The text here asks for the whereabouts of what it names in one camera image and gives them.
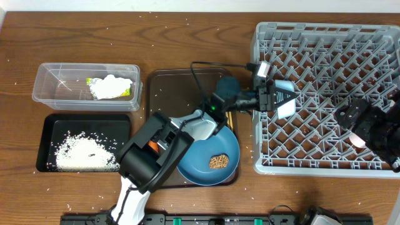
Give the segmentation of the light blue rice bowl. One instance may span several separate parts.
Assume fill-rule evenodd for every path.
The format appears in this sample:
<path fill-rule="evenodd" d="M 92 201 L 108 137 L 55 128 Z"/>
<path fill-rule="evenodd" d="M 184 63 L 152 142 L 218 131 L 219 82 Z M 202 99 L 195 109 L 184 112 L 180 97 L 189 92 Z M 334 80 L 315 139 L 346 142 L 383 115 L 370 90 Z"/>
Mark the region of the light blue rice bowl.
<path fill-rule="evenodd" d="M 276 88 L 294 92 L 294 84 L 291 81 L 275 80 L 274 85 Z M 290 117 L 296 112 L 296 96 L 294 94 L 278 91 L 276 97 L 277 103 L 280 104 L 276 109 L 278 119 Z"/>

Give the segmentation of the blue plate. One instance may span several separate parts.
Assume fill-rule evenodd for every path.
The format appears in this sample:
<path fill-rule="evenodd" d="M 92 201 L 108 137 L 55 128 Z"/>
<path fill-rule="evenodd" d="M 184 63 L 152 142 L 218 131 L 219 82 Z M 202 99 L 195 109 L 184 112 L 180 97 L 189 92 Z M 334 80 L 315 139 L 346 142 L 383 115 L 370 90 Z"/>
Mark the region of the blue plate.
<path fill-rule="evenodd" d="M 227 165 L 213 169 L 213 157 L 226 156 Z M 188 181 L 200 186 L 221 184 L 234 174 L 240 160 L 240 147 L 234 133 L 223 127 L 217 135 L 205 141 L 196 141 L 181 159 L 177 170 Z"/>

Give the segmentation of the pink white cup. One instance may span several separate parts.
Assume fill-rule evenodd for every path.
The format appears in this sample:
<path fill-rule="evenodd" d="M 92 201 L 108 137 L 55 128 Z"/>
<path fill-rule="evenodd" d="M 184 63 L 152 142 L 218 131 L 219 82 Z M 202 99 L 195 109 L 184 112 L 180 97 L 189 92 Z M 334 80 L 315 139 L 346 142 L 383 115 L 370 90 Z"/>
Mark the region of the pink white cup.
<path fill-rule="evenodd" d="M 361 148 L 361 149 L 366 148 L 366 143 L 365 143 L 365 141 L 363 141 L 359 136 L 357 136 L 357 135 L 354 134 L 354 133 L 352 133 L 352 134 L 349 136 L 349 140 L 350 140 L 350 142 L 351 142 L 354 146 L 356 146 L 357 148 Z"/>

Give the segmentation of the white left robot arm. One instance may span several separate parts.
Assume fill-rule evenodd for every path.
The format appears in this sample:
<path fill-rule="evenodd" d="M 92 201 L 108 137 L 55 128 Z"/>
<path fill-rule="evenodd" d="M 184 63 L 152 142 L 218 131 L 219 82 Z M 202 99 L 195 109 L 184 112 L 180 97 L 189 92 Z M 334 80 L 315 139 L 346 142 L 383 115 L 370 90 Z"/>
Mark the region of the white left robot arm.
<path fill-rule="evenodd" d="M 289 81 L 268 83 L 271 65 L 262 61 L 243 68 L 251 72 L 251 87 L 242 90 L 232 77 L 220 79 L 211 96 L 183 117 L 155 112 L 119 150 L 116 161 L 121 175 L 121 193 L 105 224 L 138 224 L 151 193 L 159 189 L 196 141 L 215 136 L 227 124 L 229 111 L 277 111 L 295 101 Z"/>

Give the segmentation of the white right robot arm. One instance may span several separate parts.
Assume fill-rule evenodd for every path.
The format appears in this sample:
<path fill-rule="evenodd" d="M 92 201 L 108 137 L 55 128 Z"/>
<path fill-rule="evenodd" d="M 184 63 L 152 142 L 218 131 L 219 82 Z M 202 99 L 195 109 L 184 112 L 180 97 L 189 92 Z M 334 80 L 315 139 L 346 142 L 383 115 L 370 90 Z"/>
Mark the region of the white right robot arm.
<path fill-rule="evenodd" d="M 342 129 L 351 132 L 350 142 L 357 148 L 368 148 L 394 173 L 399 172 L 395 162 L 399 159 L 399 93 L 389 98 L 390 110 L 384 112 L 363 98 L 340 107 L 334 113 Z"/>

